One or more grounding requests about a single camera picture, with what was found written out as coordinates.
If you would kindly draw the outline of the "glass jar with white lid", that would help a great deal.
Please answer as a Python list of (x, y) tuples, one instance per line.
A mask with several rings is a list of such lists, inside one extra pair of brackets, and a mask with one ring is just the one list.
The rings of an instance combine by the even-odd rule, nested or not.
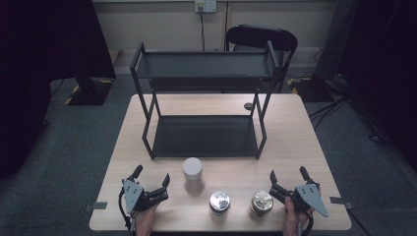
[(202, 162), (196, 157), (189, 157), (183, 162), (182, 169), (186, 191), (193, 196), (201, 193), (204, 189)]

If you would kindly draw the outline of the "black curtain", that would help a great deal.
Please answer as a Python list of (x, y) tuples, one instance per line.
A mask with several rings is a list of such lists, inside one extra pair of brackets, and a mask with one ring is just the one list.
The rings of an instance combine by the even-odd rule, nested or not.
[(0, 179), (28, 158), (52, 81), (114, 77), (92, 0), (0, 0)]

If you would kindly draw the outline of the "black stand base yellow tape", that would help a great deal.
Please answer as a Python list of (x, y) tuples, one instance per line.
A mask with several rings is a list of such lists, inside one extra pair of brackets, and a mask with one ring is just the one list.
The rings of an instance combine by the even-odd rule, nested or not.
[(87, 87), (81, 87), (80, 85), (75, 86), (64, 104), (101, 106), (112, 85), (112, 80), (90, 79)]
[(325, 80), (315, 77), (309, 79), (291, 79), (288, 85), (292, 93), (298, 94), (303, 102), (331, 102)]

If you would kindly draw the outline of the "black metal two-tier rack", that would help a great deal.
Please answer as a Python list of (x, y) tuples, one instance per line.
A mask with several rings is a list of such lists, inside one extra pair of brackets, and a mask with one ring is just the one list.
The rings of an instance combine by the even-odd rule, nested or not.
[[(140, 42), (130, 72), (144, 110), (142, 139), (157, 157), (259, 158), (267, 141), (265, 116), (281, 72), (271, 42), (262, 51), (147, 51)], [(162, 114), (159, 91), (249, 90), (247, 114)]]

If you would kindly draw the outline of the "person's left hand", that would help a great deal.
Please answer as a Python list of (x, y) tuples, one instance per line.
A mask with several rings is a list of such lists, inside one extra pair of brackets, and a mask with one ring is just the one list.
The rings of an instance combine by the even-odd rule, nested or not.
[(135, 236), (150, 236), (156, 210), (157, 206), (152, 206), (145, 211), (136, 212), (133, 215), (135, 220)]

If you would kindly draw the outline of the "grey table edge bracket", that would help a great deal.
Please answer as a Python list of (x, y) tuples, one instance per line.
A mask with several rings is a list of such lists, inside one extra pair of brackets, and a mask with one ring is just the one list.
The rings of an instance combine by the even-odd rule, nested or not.
[(329, 197), (330, 202), (335, 205), (344, 205), (346, 209), (353, 209), (354, 204), (352, 202), (347, 202), (342, 197)]
[(93, 212), (95, 209), (106, 209), (106, 202), (95, 202), (84, 206), (84, 212)]

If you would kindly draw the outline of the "black chair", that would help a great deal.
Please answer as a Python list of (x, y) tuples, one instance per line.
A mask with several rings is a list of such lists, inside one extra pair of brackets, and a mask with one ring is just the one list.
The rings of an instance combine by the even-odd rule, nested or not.
[(291, 59), (298, 46), (298, 39), (293, 33), (285, 29), (237, 25), (226, 32), (223, 48), (225, 51), (263, 50), (269, 41), (281, 68), (281, 75), (274, 87), (274, 91), (280, 93)]

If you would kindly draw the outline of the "person's right hand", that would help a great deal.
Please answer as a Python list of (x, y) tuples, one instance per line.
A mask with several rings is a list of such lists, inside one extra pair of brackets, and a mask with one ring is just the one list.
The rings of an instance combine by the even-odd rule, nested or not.
[(314, 211), (309, 209), (306, 212), (297, 213), (295, 205), (289, 197), (285, 198), (284, 205), (286, 216), (282, 226), (282, 234), (283, 236), (299, 236), (299, 230), (309, 220)]

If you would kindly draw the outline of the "grey upright panel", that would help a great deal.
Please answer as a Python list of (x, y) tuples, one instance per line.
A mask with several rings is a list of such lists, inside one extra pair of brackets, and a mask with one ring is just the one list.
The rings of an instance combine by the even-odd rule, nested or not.
[(337, 73), (357, 9), (357, 0), (337, 0), (324, 51), (314, 77), (330, 81)]

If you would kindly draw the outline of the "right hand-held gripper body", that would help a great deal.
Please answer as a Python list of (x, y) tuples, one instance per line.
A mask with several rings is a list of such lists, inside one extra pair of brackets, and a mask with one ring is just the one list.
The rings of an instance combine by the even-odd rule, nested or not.
[(273, 184), (268, 193), (283, 204), (286, 197), (290, 198), (296, 212), (304, 212), (312, 208), (323, 217), (328, 217), (328, 210), (315, 184), (299, 185), (293, 191)]

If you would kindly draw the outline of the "white wall socket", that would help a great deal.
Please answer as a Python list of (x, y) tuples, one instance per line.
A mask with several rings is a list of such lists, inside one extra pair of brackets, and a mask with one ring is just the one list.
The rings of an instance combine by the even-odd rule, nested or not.
[(195, 0), (194, 3), (197, 13), (215, 13), (217, 10), (216, 0)]

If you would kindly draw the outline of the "dark curtain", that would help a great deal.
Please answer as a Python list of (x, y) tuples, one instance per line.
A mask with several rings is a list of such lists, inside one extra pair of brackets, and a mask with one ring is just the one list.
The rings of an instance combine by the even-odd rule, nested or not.
[(341, 71), (417, 171), (417, 0), (358, 0)]

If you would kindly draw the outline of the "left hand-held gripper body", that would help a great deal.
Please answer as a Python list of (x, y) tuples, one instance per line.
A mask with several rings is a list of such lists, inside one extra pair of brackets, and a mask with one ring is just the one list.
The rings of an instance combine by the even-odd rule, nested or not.
[(168, 199), (167, 188), (161, 186), (154, 191), (148, 192), (141, 185), (131, 180), (123, 181), (123, 192), (126, 211), (129, 214), (145, 211), (153, 206), (158, 206), (161, 202)]

